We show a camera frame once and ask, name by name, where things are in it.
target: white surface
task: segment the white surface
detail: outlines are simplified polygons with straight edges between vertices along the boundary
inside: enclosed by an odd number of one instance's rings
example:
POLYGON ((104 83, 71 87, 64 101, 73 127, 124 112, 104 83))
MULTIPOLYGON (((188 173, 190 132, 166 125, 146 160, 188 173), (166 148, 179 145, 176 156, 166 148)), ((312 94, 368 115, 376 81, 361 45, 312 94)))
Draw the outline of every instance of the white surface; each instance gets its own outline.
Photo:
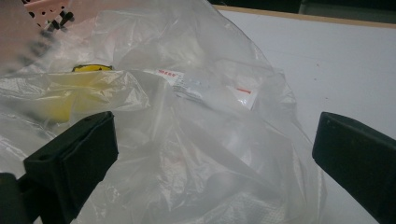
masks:
MULTIPOLYGON (((297 115, 315 140, 322 111, 396 138, 396 30, 221 11, 282 68, 297 115)), ((377 223, 327 175, 326 224, 377 223)))

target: plastic wrap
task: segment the plastic wrap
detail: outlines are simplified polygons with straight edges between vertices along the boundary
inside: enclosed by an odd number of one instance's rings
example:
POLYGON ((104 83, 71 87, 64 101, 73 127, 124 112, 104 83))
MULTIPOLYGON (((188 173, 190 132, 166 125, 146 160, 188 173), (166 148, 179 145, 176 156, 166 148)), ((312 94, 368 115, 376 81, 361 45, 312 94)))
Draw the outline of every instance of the plastic wrap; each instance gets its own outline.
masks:
POLYGON ((207 2, 111 3, 70 1, 67 30, 0 78, 0 171, 112 110, 119 159, 75 223, 319 223, 321 172, 281 72, 207 2), (68 73, 84 63, 119 71, 68 73))

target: clear plastic bag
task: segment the clear plastic bag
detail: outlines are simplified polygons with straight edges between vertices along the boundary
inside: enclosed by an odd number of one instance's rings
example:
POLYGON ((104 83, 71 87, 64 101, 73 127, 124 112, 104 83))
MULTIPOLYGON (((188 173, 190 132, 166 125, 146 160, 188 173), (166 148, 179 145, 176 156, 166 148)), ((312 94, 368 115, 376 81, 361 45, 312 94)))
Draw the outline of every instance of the clear plastic bag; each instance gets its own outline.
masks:
POLYGON ((239 29, 201 0, 87 4, 71 1, 67 31, 0 78, 1 171, 22 174, 32 146, 112 110, 119 159, 76 223, 319 223, 321 172, 292 92, 239 29), (84 63, 119 71, 67 73, 84 63))

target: yellow object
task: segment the yellow object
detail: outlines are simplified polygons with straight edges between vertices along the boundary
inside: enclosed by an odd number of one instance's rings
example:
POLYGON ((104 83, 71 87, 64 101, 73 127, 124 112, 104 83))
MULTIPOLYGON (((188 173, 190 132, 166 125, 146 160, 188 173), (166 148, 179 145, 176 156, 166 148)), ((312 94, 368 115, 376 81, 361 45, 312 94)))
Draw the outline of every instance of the yellow object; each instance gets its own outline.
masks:
POLYGON ((73 68, 72 72, 92 72, 92 71, 111 71, 113 66, 101 64, 83 64, 73 68))
POLYGON ((51 83, 47 92, 38 99, 40 114, 57 122, 66 122, 70 113, 84 112, 98 109, 101 105, 109 104, 113 97, 117 73, 101 72, 109 67, 102 65, 84 65, 76 67, 74 71, 87 71, 84 73, 70 73, 48 75, 51 83))

